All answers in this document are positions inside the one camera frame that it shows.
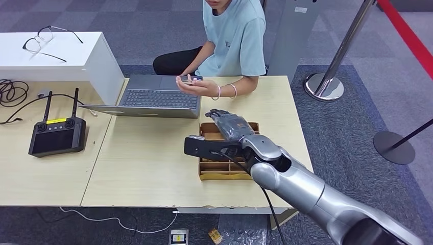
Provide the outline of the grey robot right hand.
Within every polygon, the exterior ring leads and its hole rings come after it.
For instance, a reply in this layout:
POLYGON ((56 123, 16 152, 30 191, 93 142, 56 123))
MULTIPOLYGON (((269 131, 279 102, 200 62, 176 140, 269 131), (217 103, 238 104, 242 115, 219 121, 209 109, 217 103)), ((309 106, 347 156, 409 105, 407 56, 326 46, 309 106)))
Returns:
POLYGON ((226 141, 238 142, 245 136, 255 134, 255 131, 243 117, 228 111, 211 109, 205 113, 205 116, 214 121, 226 141))

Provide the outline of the person's left hand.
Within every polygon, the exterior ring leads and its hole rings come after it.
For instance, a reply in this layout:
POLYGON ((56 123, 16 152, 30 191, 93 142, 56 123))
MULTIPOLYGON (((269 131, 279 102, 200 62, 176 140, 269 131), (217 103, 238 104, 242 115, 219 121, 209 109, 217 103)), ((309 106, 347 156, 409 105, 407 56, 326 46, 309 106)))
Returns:
POLYGON ((197 96, 218 99, 222 93, 220 86, 216 82, 212 80, 192 79, 190 75, 187 76, 187 83, 183 82, 180 76, 177 76, 176 84, 181 91, 197 96))

